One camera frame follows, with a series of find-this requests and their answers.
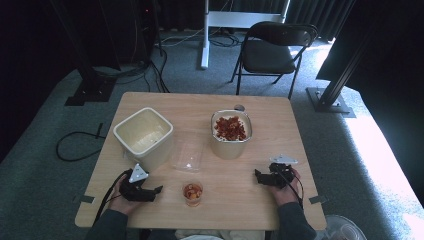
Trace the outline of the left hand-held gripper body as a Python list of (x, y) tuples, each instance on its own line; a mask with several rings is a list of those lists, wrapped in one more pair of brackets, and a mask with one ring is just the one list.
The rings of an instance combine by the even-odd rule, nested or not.
[(124, 179), (119, 187), (120, 194), (128, 201), (153, 202), (157, 189), (144, 189), (142, 185), (149, 174), (137, 163), (133, 169), (123, 172)]

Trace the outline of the person's right hand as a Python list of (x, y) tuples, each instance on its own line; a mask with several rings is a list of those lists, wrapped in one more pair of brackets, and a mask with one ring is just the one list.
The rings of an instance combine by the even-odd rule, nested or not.
[(297, 203), (297, 204), (300, 203), (299, 188), (298, 188), (300, 175), (295, 169), (293, 169), (292, 172), (294, 173), (295, 177), (291, 181), (289, 186), (286, 186), (281, 189), (274, 186), (268, 186), (268, 190), (273, 195), (276, 201), (276, 204), (278, 206), (283, 206), (288, 203)]

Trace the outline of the clear plastic container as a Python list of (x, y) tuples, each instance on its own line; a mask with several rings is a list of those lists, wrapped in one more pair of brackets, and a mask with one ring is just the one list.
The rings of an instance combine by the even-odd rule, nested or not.
[(179, 171), (198, 172), (204, 149), (203, 138), (197, 133), (180, 132), (174, 135), (171, 164)]

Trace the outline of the empty cream square container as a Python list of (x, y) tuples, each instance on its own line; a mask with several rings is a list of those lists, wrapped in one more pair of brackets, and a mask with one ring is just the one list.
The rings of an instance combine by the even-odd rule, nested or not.
[(173, 133), (173, 125), (150, 107), (137, 111), (113, 129), (123, 157), (139, 163), (147, 172), (155, 171), (169, 159)]

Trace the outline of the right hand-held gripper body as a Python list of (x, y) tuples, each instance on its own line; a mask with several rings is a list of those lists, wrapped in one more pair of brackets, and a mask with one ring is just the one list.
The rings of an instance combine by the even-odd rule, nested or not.
[(271, 157), (270, 162), (270, 173), (261, 175), (262, 184), (284, 188), (294, 180), (295, 174), (292, 165), (298, 163), (296, 159), (280, 155), (278, 157)]

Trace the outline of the person's left hand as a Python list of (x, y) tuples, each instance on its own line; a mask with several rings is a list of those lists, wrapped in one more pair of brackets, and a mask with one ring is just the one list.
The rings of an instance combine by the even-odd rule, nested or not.
[(123, 180), (124, 178), (119, 179), (114, 186), (108, 208), (129, 216), (142, 205), (142, 202), (129, 201), (120, 194), (120, 186)]

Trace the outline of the orange snacks in cup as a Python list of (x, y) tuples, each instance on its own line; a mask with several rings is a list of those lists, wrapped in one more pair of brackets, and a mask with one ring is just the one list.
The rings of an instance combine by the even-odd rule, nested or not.
[(187, 184), (184, 187), (184, 196), (188, 200), (198, 199), (202, 194), (202, 187), (198, 184)]

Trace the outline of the clear plastic bin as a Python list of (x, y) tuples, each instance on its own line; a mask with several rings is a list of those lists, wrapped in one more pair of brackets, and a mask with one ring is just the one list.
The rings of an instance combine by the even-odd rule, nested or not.
[(362, 230), (350, 219), (326, 215), (327, 227), (317, 232), (315, 240), (367, 240)]

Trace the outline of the black computer tower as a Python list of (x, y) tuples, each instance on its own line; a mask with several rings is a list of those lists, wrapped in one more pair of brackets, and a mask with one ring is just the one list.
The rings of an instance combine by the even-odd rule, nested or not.
[(149, 63), (157, 36), (155, 0), (131, 0), (135, 16), (136, 61)]

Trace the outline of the cream container with snacks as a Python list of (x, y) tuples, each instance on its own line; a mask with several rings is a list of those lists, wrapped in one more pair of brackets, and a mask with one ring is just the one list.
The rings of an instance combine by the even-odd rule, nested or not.
[[(232, 116), (238, 116), (240, 120), (244, 123), (245, 130), (246, 130), (246, 136), (247, 138), (243, 141), (226, 141), (223, 139), (220, 139), (216, 136), (216, 132), (214, 130), (215, 122), (220, 117), (232, 117)], [(243, 111), (237, 111), (237, 110), (219, 110), (215, 112), (211, 117), (211, 148), (216, 156), (218, 156), (221, 159), (236, 159), (239, 158), (243, 151), (245, 146), (247, 145), (247, 142), (252, 137), (252, 126), (249, 116), (243, 112)]]

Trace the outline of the black stand with flat base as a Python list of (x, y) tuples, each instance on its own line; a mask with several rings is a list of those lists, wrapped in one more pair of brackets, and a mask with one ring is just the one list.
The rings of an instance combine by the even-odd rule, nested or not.
[(66, 100), (65, 105), (83, 106), (86, 102), (108, 102), (116, 78), (101, 76), (93, 68), (62, 0), (49, 0), (49, 3), (61, 25), (69, 55), (82, 78), (74, 95)]

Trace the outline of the person's lap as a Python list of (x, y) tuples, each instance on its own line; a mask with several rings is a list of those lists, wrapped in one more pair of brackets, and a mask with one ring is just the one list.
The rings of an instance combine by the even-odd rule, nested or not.
[(178, 240), (265, 240), (265, 232), (257, 230), (177, 230)]

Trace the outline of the black folding chair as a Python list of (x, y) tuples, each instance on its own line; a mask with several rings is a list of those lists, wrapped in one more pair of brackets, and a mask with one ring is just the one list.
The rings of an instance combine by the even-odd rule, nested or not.
[(242, 42), (231, 82), (237, 79), (240, 94), (243, 76), (275, 76), (276, 84), (284, 75), (292, 74), (288, 98), (291, 98), (302, 63), (303, 53), (318, 36), (312, 24), (286, 24), (262, 21), (252, 25)]

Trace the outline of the small clear plastic cup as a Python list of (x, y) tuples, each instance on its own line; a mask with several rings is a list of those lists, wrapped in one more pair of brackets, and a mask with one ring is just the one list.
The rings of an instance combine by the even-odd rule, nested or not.
[(203, 186), (199, 182), (188, 182), (182, 188), (185, 202), (190, 207), (195, 207), (200, 204), (203, 194)]

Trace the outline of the pile of red dried snacks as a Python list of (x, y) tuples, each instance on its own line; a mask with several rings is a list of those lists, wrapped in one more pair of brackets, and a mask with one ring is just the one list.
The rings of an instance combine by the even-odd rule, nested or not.
[(214, 125), (216, 136), (226, 141), (243, 141), (247, 138), (244, 123), (238, 116), (220, 117)]

